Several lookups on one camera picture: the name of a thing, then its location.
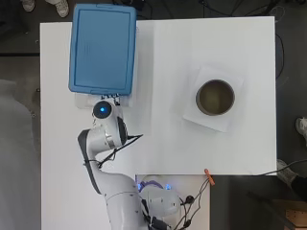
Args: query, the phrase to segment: white tabletop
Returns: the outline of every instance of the white tabletop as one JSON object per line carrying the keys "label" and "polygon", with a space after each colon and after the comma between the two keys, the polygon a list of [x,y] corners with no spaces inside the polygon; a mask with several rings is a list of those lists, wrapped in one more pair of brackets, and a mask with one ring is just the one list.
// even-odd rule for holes
{"label": "white tabletop", "polygon": [[[129,133],[144,137],[120,152],[107,170],[131,177],[202,174],[204,168],[214,174],[274,170],[273,18],[141,21],[137,26],[136,103],[124,109],[124,117]],[[77,142],[81,130],[92,127],[92,117],[75,107],[68,90],[70,34],[71,23],[40,27],[42,228],[79,230],[104,223],[102,229],[109,229],[105,203],[94,193]],[[210,61],[245,77],[242,110],[228,133],[185,121],[174,106],[179,101],[172,94],[180,97],[185,78]],[[209,193],[203,200],[208,203]],[[208,216],[204,221],[207,228]]]}

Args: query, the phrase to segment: blue lid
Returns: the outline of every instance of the blue lid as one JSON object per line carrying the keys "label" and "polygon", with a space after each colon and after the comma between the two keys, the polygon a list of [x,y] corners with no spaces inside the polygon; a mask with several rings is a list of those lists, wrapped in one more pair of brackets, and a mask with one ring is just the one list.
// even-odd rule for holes
{"label": "blue lid", "polygon": [[129,95],[132,87],[136,12],[109,4],[77,4],[70,47],[69,89]]}

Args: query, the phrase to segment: gray floor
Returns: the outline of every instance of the gray floor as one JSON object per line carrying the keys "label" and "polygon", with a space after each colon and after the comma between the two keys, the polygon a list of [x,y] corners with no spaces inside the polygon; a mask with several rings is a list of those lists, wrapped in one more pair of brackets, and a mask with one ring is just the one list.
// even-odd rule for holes
{"label": "gray floor", "polygon": [[[76,2],[107,2],[99,0],[69,0],[70,9]],[[153,19],[169,19],[170,14],[160,0],[149,0],[153,6]],[[202,17],[202,6],[197,0],[166,1],[174,18]],[[251,10],[265,5],[269,0],[247,0],[235,12],[236,16],[245,15]],[[209,0],[210,7],[220,12],[231,12],[235,0]],[[307,116],[307,5],[285,5],[286,14],[276,23],[276,32],[282,37],[285,48],[285,66],[276,81],[277,113],[277,154],[278,158],[292,162],[307,158],[304,139],[295,131],[295,119]],[[31,13],[21,11],[22,18],[29,28],[27,34],[16,35],[0,43],[0,53],[38,53],[39,23],[71,21],[72,12],[67,18],[59,18],[54,6],[40,0]],[[150,17],[148,6],[139,14]],[[210,12],[205,10],[205,17]],[[281,67],[280,41],[276,40],[276,65]],[[0,57],[1,78],[17,82],[16,98],[33,113],[35,145],[39,150],[39,57]],[[306,164],[294,166],[298,173],[307,176]],[[247,197],[248,191],[267,198],[298,199],[298,197],[274,176],[216,176],[217,185],[211,192],[211,229],[283,229],[264,212],[261,207]]]}

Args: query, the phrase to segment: shoe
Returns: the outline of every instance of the shoe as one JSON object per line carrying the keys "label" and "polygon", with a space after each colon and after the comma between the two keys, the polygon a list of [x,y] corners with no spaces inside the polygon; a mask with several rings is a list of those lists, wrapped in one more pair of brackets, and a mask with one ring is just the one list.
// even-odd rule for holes
{"label": "shoe", "polygon": [[297,132],[305,138],[307,146],[307,119],[297,118],[295,121],[295,127]]}
{"label": "shoe", "polygon": [[[287,164],[284,161],[279,160],[279,159],[277,160],[278,170],[281,170],[285,168],[286,166]],[[277,177],[291,188],[291,184],[294,181],[294,179],[297,177],[297,174],[293,172],[290,168],[287,168],[283,171],[278,172]]]}
{"label": "shoe", "polygon": [[66,0],[60,0],[60,2],[56,4],[56,8],[60,17],[65,17],[69,13],[68,3]]}
{"label": "shoe", "polygon": [[32,12],[35,9],[35,0],[22,0],[21,3],[26,12]]}

